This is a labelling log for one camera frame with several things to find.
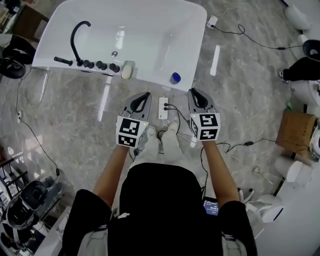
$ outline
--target black t-shirt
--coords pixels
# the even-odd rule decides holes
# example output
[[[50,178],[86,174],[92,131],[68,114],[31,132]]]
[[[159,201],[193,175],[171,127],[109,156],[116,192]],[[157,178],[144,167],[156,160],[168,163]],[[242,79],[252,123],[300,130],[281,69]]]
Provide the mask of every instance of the black t-shirt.
[[[245,205],[224,204],[208,216],[196,176],[179,166],[142,163],[129,170],[120,193],[119,213],[95,194],[79,190],[64,229],[63,249],[77,255],[88,232],[108,226],[108,255],[223,255],[222,232],[240,240],[248,256],[257,255]]]

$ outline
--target electronic device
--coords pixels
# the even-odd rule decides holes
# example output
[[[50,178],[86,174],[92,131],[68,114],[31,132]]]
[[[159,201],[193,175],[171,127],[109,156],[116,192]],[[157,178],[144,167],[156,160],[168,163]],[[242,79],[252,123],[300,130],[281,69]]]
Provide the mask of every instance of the electronic device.
[[[203,197],[203,207],[205,212],[209,216],[218,216],[219,207],[218,207],[218,200],[216,198],[211,197]]]
[[[168,98],[160,97],[159,98],[159,119],[166,120],[168,119],[168,110],[164,110],[165,103],[168,103]]]
[[[189,127],[198,141],[216,141],[221,129],[220,114],[213,99],[205,92],[192,88],[188,91]]]
[[[150,92],[133,95],[124,102],[124,109],[115,125],[116,144],[137,148],[147,131],[152,96]]]

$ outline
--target wire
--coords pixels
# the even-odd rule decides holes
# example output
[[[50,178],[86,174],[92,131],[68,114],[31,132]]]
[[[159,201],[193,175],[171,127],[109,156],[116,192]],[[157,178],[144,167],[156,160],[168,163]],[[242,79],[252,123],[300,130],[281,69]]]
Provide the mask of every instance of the wire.
[[[162,123],[166,126],[166,127],[168,127],[168,125],[165,123],[165,120],[164,119],[162,119]],[[187,137],[184,137],[183,135],[181,135],[180,133],[177,133],[176,135],[178,135],[178,136],[180,136],[180,137],[182,137],[182,138],[184,138],[184,139],[186,139],[186,140],[188,140],[188,141],[190,141],[190,142],[192,142],[192,143],[194,143],[194,144],[197,144],[197,145],[199,145],[199,146],[203,146],[202,144],[199,144],[199,143],[196,143],[195,141],[192,141],[191,139],[189,139],[189,138],[187,138]]]
[[[234,159],[238,160],[239,162],[243,162],[243,163],[245,163],[245,164],[252,164],[252,162],[242,161],[242,160],[240,160],[240,159],[236,158],[235,156],[233,156],[232,154],[221,154],[221,156],[228,156],[228,157],[232,157],[232,158],[234,158]]]
[[[227,150],[229,150],[231,148],[231,145],[229,143],[226,143],[226,142],[220,142],[220,143],[217,143],[217,145],[220,145],[220,144],[224,144],[224,145],[228,145],[229,148]]]
[[[41,104],[42,100],[44,99],[44,96],[45,96],[45,93],[46,93],[46,89],[47,89],[48,79],[49,79],[49,75],[50,75],[50,70],[47,69],[46,71],[47,71],[47,74],[45,75],[45,78],[44,78],[44,81],[43,81],[42,93],[41,93],[42,95],[41,95],[41,99],[40,99],[39,103],[37,103],[37,104],[31,104],[30,101],[28,100],[28,97],[26,96],[26,92],[25,92],[26,89],[24,89],[24,90],[22,91],[22,97],[25,98],[26,103],[27,103],[29,106],[31,106],[31,107],[37,107],[37,106],[39,106],[39,105]]]
[[[202,166],[202,168],[204,169],[204,171],[205,171],[205,174],[206,174],[206,176],[205,176],[205,181],[204,181],[204,186],[201,188],[203,191],[202,191],[202,197],[205,197],[206,196],[206,191],[207,191],[207,181],[208,181],[208,175],[209,175],[209,173],[208,173],[208,171],[206,170],[206,168],[204,167],[204,161],[203,161],[203,159],[202,159],[202,152],[204,151],[204,147],[203,148],[201,148],[201,151],[200,151],[200,160],[201,160],[201,166]]]
[[[21,79],[20,79],[20,82],[19,82],[19,84],[18,84],[18,86],[17,86],[15,111],[16,111],[16,114],[18,115],[19,120],[20,120],[22,123],[24,123],[24,124],[30,129],[30,131],[32,132],[34,138],[35,138],[36,141],[38,142],[38,144],[39,144],[40,148],[42,149],[42,151],[44,152],[44,154],[45,154],[45,155],[50,159],[50,161],[55,165],[56,178],[55,178],[55,180],[53,181],[53,183],[54,183],[54,182],[57,180],[58,176],[60,175],[60,171],[59,171],[59,168],[58,168],[56,162],[53,161],[53,160],[51,159],[51,157],[47,154],[47,152],[44,150],[43,146],[41,145],[41,143],[40,143],[40,141],[38,140],[38,138],[37,138],[36,134],[34,133],[34,131],[31,129],[31,127],[30,127],[26,122],[24,122],[24,121],[22,120],[22,117],[20,116],[20,114],[19,114],[19,112],[18,112],[19,87],[20,87],[22,81],[23,81],[24,79],[26,79],[27,75],[30,74],[30,72],[31,72],[32,69],[35,69],[35,67],[31,67],[31,68],[30,68],[30,71],[24,76],[24,78],[21,78]]]
[[[232,146],[231,148],[229,147],[229,149],[225,153],[227,154],[229,151],[233,150],[236,146],[245,146],[245,144],[240,143],[240,144],[236,144],[236,145]]]
[[[31,72],[32,69],[35,69],[35,67],[31,67],[30,70],[29,70],[29,72],[24,76],[24,78],[20,78],[20,82],[19,82],[18,87],[17,87],[17,89],[16,89],[15,111],[16,111],[16,114],[17,114],[17,115],[19,115],[19,113],[18,113],[19,87],[20,87],[22,81],[25,80],[26,77],[30,74],[30,72]]]
[[[132,155],[131,155],[131,152],[130,152],[130,148],[129,148],[129,157],[131,158],[132,162],[134,161]]]
[[[24,123],[26,126],[28,126],[28,128],[30,129],[30,131],[32,132],[33,136],[35,137],[36,141],[38,142],[40,148],[43,150],[43,152],[45,153],[45,155],[51,160],[51,162],[55,165],[56,169],[59,169],[57,164],[55,163],[55,161],[53,161],[50,156],[48,156],[47,152],[44,150],[44,148],[42,147],[42,145],[40,144],[40,141],[38,140],[37,136],[35,135],[34,131],[31,129],[31,127],[29,126],[29,124],[27,124],[26,122],[24,122],[21,117],[19,117],[20,121],[22,123]]]
[[[280,177],[278,177],[278,176],[276,176],[276,175],[274,175],[274,174],[272,174],[272,173],[269,173],[269,172],[266,172],[267,173],[267,175],[271,175],[271,176],[273,176],[273,177],[275,177],[275,178],[277,178],[277,179],[279,179],[279,180],[281,180],[281,181],[284,181],[285,180],[285,178],[280,178]]]
[[[180,129],[180,124],[181,124],[181,120],[180,120],[180,115],[179,115],[179,110],[177,109],[176,106],[174,106],[174,108],[168,108],[167,110],[176,110],[177,114],[178,114],[178,119],[179,119],[179,125],[178,125],[178,130],[176,130],[176,134],[178,134],[179,129]]]
[[[179,113],[180,113],[180,115],[182,116],[182,118],[185,120],[185,122],[188,124],[188,127],[189,127],[189,129],[190,129],[190,131],[192,132],[192,134],[194,133],[192,130],[191,130],[191,128],[190,128],[190,126],[189,126],[189,123],[188,123],[188,120],[184,117],[184,115],[181,113],[181,111],[175,106],[175,105],[172,105],[172,104],[167,104],[167,106],[172,106],[172,107],[174,107]]]
[[[42,227],[45,225],[45,223],[42,224],[42,226],[39,229],[36,229],[36,231],[39,232],[40,229],[42,229]]]
[[[139,151],[140,151],[140,152],[142,152],[142,150],[141,150],[141,149],[139,149]],[[164,155],[165,153],[159,152],[159,154]]]
[[[223,31],[219,28],[217,28],[215,25],[211,25],[211,28],[215,28],[217,30],[219,30],[222,33],[226,33],[226,34],[233,34],[233,35],[244,35],[246,36],[249,40],[251,40],[252,42],[256,43],[258,46],[264,47],[264,48],[268,48],[268,49],[272,49],[272,50],[279,50],[279,51],[284,51],[290,48],[295,48],[295,47],[302,47],[303,45],[296,45],[296,46],[289,46],[289,47],[269,47],[263,44],[258,43],[257,41],[253,40],[250,36],[248,36],[246,34],[246,29],[243,25],[238,24],[238,29],[240,30],[240,32],[232,32],[232,31]]]
[[[218,15],[218,16],[216,16],[216,17],[221,17],[221,16],[225,15],[225,14],[227,13],[227,11],[234,10],[234,9],[237,9],[237,8],[240,8],[240,7],[241,7],[241,6],[237,6],[237,7],[235,7],[235,8],[228,8],[228,9],[226,9],[226,10],[224,11],[223,14]]]
[[[274,143],[284,143],[284,142],[287,142],[287,143],[290,143],[290,144],[292,144],[292,145],[294,145],[294,146],[298,146],[298,147],[304,146],[304,147],[306,147],[306,149],[301,149],[301,150],[298,150],[298,151],[304,151],[304,150],[307,150],[307,149],[309,148],[307,145],[304,145],[304,144],[295,144],[295,143],[292,143],[292,142],[290,142],[290,141],[288,141],[288,140],[276,141],[276,140],[272,140],[272,139],[268,139],[268,138],[261,138],[261,139],[255,141],[255,142],[253,142],[253,141],[247,141],[246,143],[236,144],[236,145],[232,146],[231,148],[229,148],[225,153],[228,153],[229,151],[231,151],[232,149],[234,149],[234,148],[237,147],[237,146],[246,146],[246,147],[248,147],[248,146],[252,146],[252,145],[254,145],[254,144],[258,143],[258,142],[261,142],[261,141],[268,141],[268,142],[274,142]]]

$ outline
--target black knob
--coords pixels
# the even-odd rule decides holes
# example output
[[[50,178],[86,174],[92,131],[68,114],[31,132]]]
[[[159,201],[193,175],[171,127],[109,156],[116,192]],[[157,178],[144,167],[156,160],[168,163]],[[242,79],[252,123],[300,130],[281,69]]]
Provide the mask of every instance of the black knob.
[[[114,73],[118,73],[120,71],[120,67],[113,63],[109,65],[109,69],[111,69]]]
[[[95,64],[94,64],[93,62],[89,61],[89,60],[85,60],[85,61],[83,62],[83,66],[84,66],[85,68],[92,69],[92,68],[95,66]]]
[[[106,70],[107,69],[107,64],[106,63],[103,63],[102,61],[98,61],[96,64],[96,67],[100,70]]]

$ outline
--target shoe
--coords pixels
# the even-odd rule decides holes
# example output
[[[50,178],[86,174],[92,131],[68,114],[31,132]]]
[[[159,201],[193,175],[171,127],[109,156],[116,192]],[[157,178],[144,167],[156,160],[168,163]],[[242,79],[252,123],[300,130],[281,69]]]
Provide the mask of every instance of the shoe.
[[[284,71],[279,71],[278,76],[281,78],[282,83],[284,83],[285,85],[289,84],[289,81],[284,80]]]
[[[146,130],[146,136],[149,139],[150,137],[155,137],[157,136],[157,131],[156,128],[152,125],[149,125],[147,130]]]
[[[168,132],[177,134],[179,129],[179,123],[177,121],[172,121],[168,126]]]

